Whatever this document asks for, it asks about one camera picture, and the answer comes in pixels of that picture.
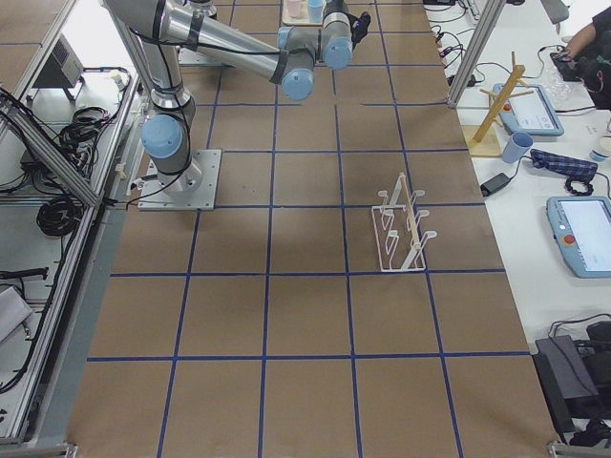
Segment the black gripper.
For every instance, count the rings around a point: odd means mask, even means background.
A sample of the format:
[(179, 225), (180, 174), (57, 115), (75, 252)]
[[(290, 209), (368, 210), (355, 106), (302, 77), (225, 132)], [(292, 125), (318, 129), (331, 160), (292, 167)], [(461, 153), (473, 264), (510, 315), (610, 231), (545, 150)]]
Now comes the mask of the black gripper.
[(352, 46), (356, 47), (368, 35), (371, 16), (367, 11), (361, 13), (360, 16), (349, 16), (351, 42)]

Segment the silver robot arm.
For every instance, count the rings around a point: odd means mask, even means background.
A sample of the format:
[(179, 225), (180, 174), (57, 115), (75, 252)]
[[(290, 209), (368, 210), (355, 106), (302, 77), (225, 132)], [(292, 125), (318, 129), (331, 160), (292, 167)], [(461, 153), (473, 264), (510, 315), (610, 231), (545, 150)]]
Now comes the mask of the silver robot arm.
[(319, 28), (285, 27), (271, 46), (218, 21), (208, 1), (108, 1), (106, 9), (138, 42), (152, 81), (154, 114), (141, 130), (145, 151), (166, 194), (186, 195), (203, 179), (191, 147), (195, 100), (185, 88), (179, 50), (208, 55), (281, 86), (292, 100), (308, 98), (314, 67), (347, 67), (356, 45), (368, 34), (370, 16), (349, 13), (343, 1), (322, 4)]

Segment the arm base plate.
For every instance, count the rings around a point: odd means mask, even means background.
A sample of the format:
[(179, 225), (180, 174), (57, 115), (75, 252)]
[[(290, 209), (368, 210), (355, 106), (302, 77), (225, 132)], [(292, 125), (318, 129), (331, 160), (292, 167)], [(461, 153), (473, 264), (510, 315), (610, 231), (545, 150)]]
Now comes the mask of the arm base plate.
[(166, 187), (173, 178), (159, 175), (153, 160), (149, 174), (155, 175), (141, 187), (144, 198), (137, 201), (142, 211), (213, 210), (221, 167), (221, 150), (196, 150), (190, 167)]

